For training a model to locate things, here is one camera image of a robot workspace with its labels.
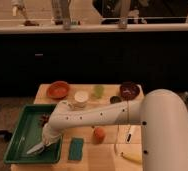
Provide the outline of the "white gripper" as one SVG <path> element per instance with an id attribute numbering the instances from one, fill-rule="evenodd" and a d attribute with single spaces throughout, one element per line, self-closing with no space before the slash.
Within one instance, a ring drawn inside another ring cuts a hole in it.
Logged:
<path id="1" fill-rule="evenodd" d="M 61 138 L 60 131 L 54 131 L 51 126 L 46 123 L 42 129 L 42 142 L 45 146 L 56 143 Z"/>

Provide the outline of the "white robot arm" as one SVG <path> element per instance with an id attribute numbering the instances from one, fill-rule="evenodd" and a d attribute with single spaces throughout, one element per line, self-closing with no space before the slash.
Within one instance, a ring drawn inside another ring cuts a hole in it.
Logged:
<path id="1" fill-rule="evenodd" d="M 46 145 L 68 129 L 99 125 L 140 125 L 143 171 L 188 171 L 188 111 L 183 100 L 167 89 L 157 89 L 141 100 L 73 111 L 59 102 L 43 127 Z"/>

